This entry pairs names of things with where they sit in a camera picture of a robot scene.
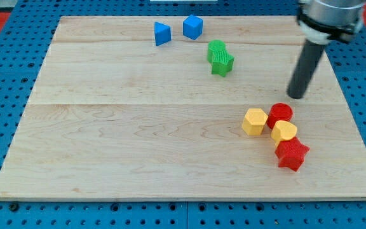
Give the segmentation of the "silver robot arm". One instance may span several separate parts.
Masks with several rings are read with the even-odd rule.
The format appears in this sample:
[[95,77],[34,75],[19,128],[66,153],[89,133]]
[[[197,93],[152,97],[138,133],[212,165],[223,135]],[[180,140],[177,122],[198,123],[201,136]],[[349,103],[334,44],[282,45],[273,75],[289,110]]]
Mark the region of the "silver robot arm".
[[363,27],[366,0],[298,0],[297,23],[316,45],[351,42]]

